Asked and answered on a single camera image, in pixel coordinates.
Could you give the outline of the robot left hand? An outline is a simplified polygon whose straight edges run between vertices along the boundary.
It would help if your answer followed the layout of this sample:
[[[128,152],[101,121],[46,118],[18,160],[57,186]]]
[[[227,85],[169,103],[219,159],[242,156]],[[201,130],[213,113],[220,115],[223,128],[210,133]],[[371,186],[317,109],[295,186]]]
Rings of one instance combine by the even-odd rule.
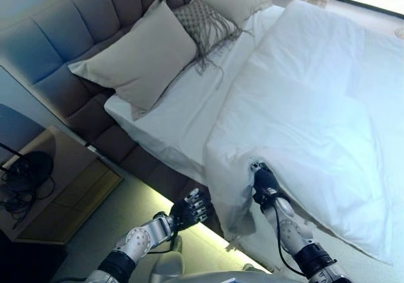
[[[199,188],[195,188],[172,206],[169,213],[172,222],[170,227],[174,232],[183,231],[204,222],[212,213],[213,205],[210,199]]]

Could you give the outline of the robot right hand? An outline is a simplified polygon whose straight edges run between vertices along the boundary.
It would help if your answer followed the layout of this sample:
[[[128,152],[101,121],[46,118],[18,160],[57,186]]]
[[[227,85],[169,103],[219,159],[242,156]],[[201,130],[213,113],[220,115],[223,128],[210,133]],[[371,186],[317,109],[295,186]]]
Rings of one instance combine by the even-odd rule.
[[[275,175],[264,162],[253,162],[250,165],[253,173],[254,201],[262,207],[269,205],[279,193],[279,184]]]

